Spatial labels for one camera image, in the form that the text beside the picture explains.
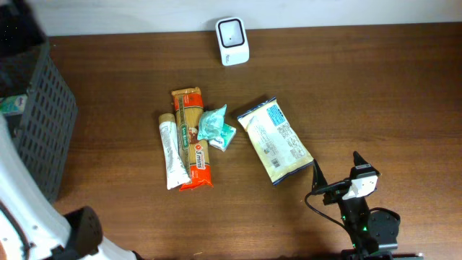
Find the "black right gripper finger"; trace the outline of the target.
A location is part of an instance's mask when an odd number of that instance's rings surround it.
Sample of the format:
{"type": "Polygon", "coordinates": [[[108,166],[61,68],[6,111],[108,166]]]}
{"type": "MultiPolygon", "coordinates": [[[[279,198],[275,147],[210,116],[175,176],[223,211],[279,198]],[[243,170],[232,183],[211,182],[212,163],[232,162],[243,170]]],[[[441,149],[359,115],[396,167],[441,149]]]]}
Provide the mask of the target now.
{"type": "Polygon", "coordinates": [[[313,161],[313,183],[312,192],[325,192],[328,187],[327,181],[323,175],[323,172],[317,162],[313,161]]]}
{"type": "Polygon", "coordinates": [[[358,151],[353,151],[353,159],[354,165],[356,167],[368,164],[368,162],[358,153],[358,151]]]}

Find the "green plastic pouch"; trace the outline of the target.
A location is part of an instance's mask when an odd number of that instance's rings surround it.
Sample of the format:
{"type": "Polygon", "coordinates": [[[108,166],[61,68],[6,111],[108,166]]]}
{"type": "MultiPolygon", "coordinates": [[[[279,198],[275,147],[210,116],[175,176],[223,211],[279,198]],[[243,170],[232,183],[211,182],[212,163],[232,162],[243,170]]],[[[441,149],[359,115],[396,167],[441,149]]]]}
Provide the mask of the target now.
{"type": "Polygon", "coordinates": [[[211,140],[218,137],[225,124],[227,105],[216,110],[208,110],[202,114],[199,120],[198,140],[211,140]]]}

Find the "small green tissue pack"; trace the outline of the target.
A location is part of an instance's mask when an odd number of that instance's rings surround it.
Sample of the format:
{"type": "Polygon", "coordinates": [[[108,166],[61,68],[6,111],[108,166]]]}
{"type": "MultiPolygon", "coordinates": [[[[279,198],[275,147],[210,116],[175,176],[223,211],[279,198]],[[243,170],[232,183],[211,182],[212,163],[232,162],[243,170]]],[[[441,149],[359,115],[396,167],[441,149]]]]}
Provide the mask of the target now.
{"type": "Polygon", "coordinates": [[[229,147],[231,141],[236,135],[237,130],[235,127],[228,124],[224,124],[220,135],[212,140],[209,140],[209,144],[223,152],[229,147]]]}

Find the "white tube with tan cap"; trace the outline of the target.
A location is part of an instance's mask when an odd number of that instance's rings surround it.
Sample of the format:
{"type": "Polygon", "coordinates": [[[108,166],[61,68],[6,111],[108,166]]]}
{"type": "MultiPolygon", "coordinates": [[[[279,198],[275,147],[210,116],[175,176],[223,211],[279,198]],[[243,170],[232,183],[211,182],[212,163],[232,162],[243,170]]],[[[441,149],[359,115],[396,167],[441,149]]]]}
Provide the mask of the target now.
{"type": "Polygon", "coordinates": [[[159,130],[165,155],[167,189],[170,190],[188,183],[191,178],[180,157],[175,116],[171,113],[160,115],[159,130]]]}

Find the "orange spaghetti packet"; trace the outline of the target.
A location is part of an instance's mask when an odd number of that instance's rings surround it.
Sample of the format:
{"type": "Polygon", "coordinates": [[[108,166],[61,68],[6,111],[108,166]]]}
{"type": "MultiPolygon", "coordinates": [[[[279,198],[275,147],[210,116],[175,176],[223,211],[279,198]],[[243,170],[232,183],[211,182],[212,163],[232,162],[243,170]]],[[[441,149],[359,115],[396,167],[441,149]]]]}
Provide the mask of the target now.
{"type": "Polygon", "coordinates": [[[209,145],[199,140],[199,121],[204,113],[204,103],[199,87],[171,92],[178,132],[180,158],[190,181],[182,184],[181,191],[199,186],[213,186],[209,159],[209,145]]]}

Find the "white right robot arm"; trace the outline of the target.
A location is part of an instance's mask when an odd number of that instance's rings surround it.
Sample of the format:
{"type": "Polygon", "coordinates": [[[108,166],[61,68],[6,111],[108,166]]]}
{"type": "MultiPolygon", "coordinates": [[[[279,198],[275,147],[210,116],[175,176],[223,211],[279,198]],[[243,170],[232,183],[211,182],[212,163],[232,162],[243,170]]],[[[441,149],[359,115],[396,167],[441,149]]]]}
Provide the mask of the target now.
{"type": "Polygon", "coordinates": [[[382,207],[370,208],[366,197],[376,191],[380,172],[357,151],[353,152],[354,166],[348,178],[327,183],[317,161],[313,162],[312,190],[304,199],[315,213],[340,226],[348,234],[351,250],[343,250],[341,259],[423,259],[419,254],[393,254],[398,248],[401,217],[398,213],[382,207]],[[323,196],[323,204],[337,204],[341,221],[317,210],[309,203],[311,196],[323,196]]]}

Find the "yellow white snack bag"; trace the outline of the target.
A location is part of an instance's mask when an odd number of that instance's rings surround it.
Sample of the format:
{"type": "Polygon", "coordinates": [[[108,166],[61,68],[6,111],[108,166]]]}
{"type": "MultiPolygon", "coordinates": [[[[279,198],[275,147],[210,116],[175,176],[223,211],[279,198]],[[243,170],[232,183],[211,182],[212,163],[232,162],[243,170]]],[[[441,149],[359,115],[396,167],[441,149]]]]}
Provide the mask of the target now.
{"type": "Polygon", "coordinates": [[[313,164],[277,99],[258,104],[237,117],[274,185],[313,164]]]}

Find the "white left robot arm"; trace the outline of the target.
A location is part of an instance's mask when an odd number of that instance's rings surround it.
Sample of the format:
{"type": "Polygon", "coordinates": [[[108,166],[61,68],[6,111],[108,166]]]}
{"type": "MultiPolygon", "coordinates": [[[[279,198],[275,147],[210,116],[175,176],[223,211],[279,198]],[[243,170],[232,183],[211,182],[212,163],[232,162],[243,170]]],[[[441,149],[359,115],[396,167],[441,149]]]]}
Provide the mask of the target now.
{"type": "Polygon", "coordinates": [[[103,235],[91,207],[62,215],[20,159],[1,117],[1,245],[8,259],[140,259],[103,235]]]}

